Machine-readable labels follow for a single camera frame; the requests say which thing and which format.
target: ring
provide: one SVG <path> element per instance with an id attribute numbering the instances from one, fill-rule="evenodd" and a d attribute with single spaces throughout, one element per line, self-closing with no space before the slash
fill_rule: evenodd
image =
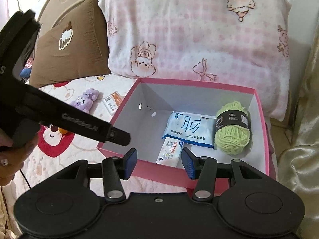
<path id="1" fill-rule="evenodd" d="M 7 159 L 1 159 L 0 164 L 2 166 L 7 166 L 8 165 L 8 160 Z"/>

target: black cable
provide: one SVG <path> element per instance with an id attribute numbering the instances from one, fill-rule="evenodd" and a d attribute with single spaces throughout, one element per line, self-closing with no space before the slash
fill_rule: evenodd
<path id="1" fill-rule="evenodd" d="M 23 178 L 25 179 L 25 181 L 27 182 L 29 189 L 31 189 L 31 186 L 30 186 L 30 184 L 29 184 L 28 180 L 26 179 L 26 177 L 25 177 L 25 175 L 23 174 L 23 172 L 22 172 L 22 170 L 21 170 L 21 169 L 20 169 L 20 172 L 21 172 L 21 174 L 22 174 Z"/>

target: gold satin curtain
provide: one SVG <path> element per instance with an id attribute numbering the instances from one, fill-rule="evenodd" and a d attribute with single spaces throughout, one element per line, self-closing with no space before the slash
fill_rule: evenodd
<path id="1" fill-rule="evenodd" d="M 291 148 L 279 159 L 279 181 L 303 200 L 303 239 L 319 238 L 319 27 L 299 94 Z"/>

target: blue gripper pad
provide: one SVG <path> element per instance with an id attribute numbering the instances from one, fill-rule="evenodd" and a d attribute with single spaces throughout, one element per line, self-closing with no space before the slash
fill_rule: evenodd
<path id="1" fill-rule="evenodd" d="M 125 165 L 125 169 L 124 169 L 124 179 L 129 179 L 134 168 L 135 165 L 138 161 L 138 151 L 136 149 L 134 149 L 133 152 L 128 152 L 128 154 L 130 154 L 126 160 L 126 165 Z"/>
<path id="2" fill-rule="evenodd" d="M 195 180 L 195 167 L 193 160 L 189 157 L 184 149 L 181 152 L 181 162 L 183 163 L 188 178 Z"/>

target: green yarn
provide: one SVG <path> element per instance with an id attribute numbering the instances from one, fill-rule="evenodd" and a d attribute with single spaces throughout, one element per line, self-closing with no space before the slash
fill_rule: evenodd
<path id="1" fill-rule="evenodd" d="M 217 113 L 216 117 L 221 113 L 229 110 L 239 110 L 248 114 L 245 107 L 240 102 L 234 101 L 227 103 Z M 218 148 L 230 155 L 236 155 L 242 152 L 244 147 L 248 145 L 250 139 L 250 131 L 238 125 L 230 125 L 219 129 L 215 134 L 215 144 Z"/>

